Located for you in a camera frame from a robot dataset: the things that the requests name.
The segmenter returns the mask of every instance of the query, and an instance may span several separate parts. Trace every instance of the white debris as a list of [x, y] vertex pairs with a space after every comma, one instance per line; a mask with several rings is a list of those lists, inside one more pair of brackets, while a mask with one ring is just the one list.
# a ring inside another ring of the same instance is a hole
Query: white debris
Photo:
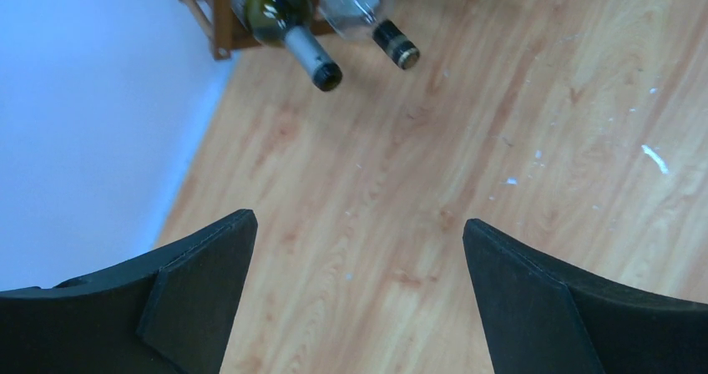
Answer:
[[651, 159], [654, 160], [657, 165], [659, 165], [659, 169], [661, 170], [662, 174], [669, 174], [669, 166], [666, 165], [664, 159], [662, 159], [653, 149], [651, 149], [651, 147], [647, 146], [646, 144], [642, 144], [642, 149], [644, 150], [644, 154], [650, 156]]
[[581, 38], [581, 37], [583, 37], [583, 34], [584, 34], [584, 33], [578, 33], [578, 34], [574, 34], [574, 35], [572, 35], [572, 36], [566, 36], [566, 37], [564, 37], [564, 38], [561, 38], [558, 42], [556, 42], [556, 44], [567, 43], [567, 42], [569, 42], [569, 41], [571, 41], [571, 40], [575, 40], [575, 39], [577, 39], [577, 38]]

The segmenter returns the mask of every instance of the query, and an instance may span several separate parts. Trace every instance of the white wall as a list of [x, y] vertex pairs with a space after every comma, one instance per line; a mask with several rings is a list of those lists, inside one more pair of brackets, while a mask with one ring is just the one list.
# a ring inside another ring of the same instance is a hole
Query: white wall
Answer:
[[0, 290], [149, 250], [234, 64], [177, 0], [0, 0]]

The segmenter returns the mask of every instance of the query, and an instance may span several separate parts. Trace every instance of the bottle neck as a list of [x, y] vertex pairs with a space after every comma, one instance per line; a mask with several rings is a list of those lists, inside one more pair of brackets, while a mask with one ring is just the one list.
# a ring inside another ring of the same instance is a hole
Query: bottle neck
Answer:
[[412, 68], [420, 58], [416, 45], [388, 19], [374, 29], [372, 37], [400, 69]]
[[341, 70], [310, 29], [304, 26], [291, 28], [283, 43], [320, 90], [327, 92], [339, 85]]

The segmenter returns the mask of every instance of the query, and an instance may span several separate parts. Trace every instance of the clear glass bottle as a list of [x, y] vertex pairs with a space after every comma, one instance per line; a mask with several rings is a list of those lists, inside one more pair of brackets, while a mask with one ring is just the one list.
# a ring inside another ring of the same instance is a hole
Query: clear glass bottle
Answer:
[[318, 89], [328, 92], [339, 86], [341, 69], [309, 29], [314, 15], [310, 0], [231, 0], [231, 7], [260, 43], [285, 46]]
[[389, 17], [395, 0], [320, 0], [322, 17], [346, 40], [373, 40], [401, 69], [420, 58], [420, 50]]

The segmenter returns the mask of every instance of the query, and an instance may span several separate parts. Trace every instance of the wine rack leg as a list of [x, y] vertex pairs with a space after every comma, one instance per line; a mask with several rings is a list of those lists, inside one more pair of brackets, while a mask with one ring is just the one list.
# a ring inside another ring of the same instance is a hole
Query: wine rack leg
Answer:
[[231, 56], [233, 19], [230, 0], [209, 0], [211, 6], [212, 37], [211, 53], [214, 59], [227, 59]]

